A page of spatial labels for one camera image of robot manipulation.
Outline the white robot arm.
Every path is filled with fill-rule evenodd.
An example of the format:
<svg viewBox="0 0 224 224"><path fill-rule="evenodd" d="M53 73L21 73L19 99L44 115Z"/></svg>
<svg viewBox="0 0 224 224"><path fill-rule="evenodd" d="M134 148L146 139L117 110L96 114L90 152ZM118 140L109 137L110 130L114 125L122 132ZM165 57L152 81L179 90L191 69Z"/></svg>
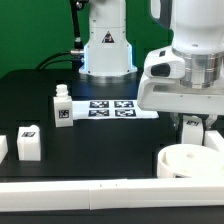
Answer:
<svg viewBox="0 0 224 224"><path fill-rule="evenodd" d="M149 0L154 21L172 44L144 62L137 104L143 110L224 115L224 0ZM89 0L90 39L80 72L98 82L136 70L126 40L125 0Z"/></svg>

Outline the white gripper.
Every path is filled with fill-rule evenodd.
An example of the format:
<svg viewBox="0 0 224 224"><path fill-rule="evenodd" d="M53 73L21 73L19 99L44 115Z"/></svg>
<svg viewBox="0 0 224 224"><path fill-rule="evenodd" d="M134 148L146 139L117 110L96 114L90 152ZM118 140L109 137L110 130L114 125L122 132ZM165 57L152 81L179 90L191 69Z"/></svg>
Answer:
<svg viewBox="0 0 224 224"><path fill-rule="evenodd" d="M211 87L193 89L180 85L173 79L156 79L142 75L137 104L142 110L171 112L174 128L178 129L178 113L209 114L205 127L210 130L217 115L224 115L224 77Z"/></svg>

